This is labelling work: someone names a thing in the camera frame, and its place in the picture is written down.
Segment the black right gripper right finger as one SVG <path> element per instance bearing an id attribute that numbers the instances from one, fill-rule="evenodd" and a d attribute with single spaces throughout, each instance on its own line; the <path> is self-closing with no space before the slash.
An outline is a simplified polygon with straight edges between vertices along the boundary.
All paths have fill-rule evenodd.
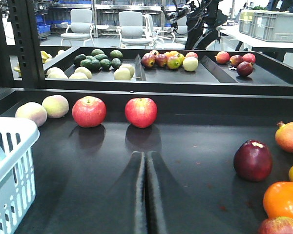
<path id="1" fill-rule="evenodd" d="M 161 154 L 146 159 L 150 227 L 154 234 L 203 234 L 201 202 L 176 181 Z"/>

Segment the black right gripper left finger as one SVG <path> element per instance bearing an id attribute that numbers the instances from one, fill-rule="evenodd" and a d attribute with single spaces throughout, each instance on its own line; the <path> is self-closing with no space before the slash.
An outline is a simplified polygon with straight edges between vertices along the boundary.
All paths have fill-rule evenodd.
<path id="1" fill-rule="evenodd" d="M 97 198 L 90 215 L 91 234 L 145 234 L 145 168 L 143 152 L 133 151 L 130 160 L 108 192 Z"/>

